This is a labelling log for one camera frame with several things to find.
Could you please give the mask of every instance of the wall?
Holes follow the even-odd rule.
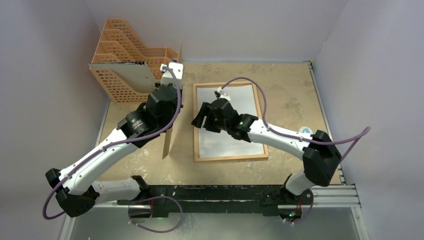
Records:
[[[44,174],[94,146],[107,96],[87,63],[100,33],[83,0],[3,1],[0,22],[0,239],[58,239]]]
[[[350,0],[314,66],[334,138],[372,127],[342,163],[372,239],[424,235],[423,11],[421,0]]]
[[[348,0],[86,0],[103,28],[125,18],[148,46],[189,61],[314,59]]]

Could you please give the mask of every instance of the table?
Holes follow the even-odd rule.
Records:
[[[269,147],[269,159],[225,163],[194,162],[193,84],[226,82],[244,76],[258,82],[266,94],[266,119],[270,124],[297,131],[302,126],[326,130],[314,83],[307,63],[196,63],[183,62],[181,110],[173,126],[170,152],[162,159],[165,134],[123,158],[100,181],[142,176],[148,184],[262,185],[282,184],[287,176],[303,168],[294,156]],[[100,141],[138,104],[111,102]],[[341,184],[338,172],[331,184]]]

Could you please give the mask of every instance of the wooden table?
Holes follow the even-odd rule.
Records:
[[[123,158],[100,181],[141,175],[149,184],[260,185],[282,184],[303,168],[303,162],[269,147],[269,159],[226,163],[194,162],[193,84],[226,82],[244,76],[258,82],[266,94],[266,120],[297,131],[302,126],[326,130],[314,83],[306,63],[192,63],[185,62],[181,110],[173,127],[170,153],[162,159],[165,134]],[[100,140],[138,104],[110,103]],[[340,184],[338,173],[331,184]]]

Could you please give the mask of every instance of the plywood tabletop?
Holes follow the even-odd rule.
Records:
[[[310,127],[326,131],[309,66],[306,63],[192,63],[184,62],[183,109],[177,117],[170,152],[162,159],[165,134],[126,156],[99,180],[112,181],[133,175],[149,184],[259,185],[282,184],[287,176],[303,168],[296,157],[269,147],[264,161],[195,162],[193,126],[193,84],[226,82],[248,77],[258,82],[266,94],[266,120],[297,131]],[[110,103],[100,140],[103,141],[138,104]],[[331,184],[340,184],[336,173]]]

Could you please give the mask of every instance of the wooden frame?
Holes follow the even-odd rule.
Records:
[[[225,82],[194,83],[193,84],[193,117],[195,118],[198,110],[198,88],[217,88],[224,85]],[[234,81],[228,87],[239,87],[251,85],[253,90],[254,103],[258,118],[262,118],[261,106],[259,104],[258,90],[250,81]],[[194,127],[194,161],[195,162],[229,162],[229,161],[252,161],[267,160],[269,158],[268,146],[263,144],[263,154],[241,155],[241,156],[218,156],[218,157],[200,157],[199,153],[199,129]]]

